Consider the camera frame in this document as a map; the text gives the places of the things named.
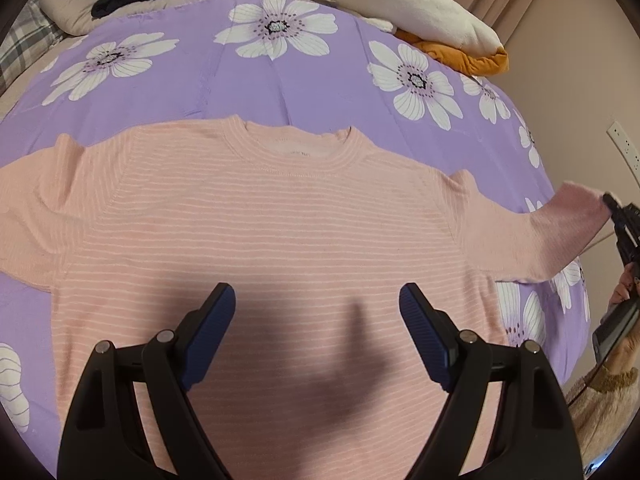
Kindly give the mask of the person right hand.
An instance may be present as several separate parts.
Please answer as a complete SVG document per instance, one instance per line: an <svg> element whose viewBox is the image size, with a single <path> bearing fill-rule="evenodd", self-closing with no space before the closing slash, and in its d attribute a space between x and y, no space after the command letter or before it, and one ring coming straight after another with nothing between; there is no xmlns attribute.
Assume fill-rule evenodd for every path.
<svg viewBox="0 0 640 480"><path fill-rule="evenodd" d="M635 263L629 263L625 266L618 283L615 285L612 296L608 300L610 308L621 304L623 301L631 297L632 292L639 291L639 268Z"/></svg>

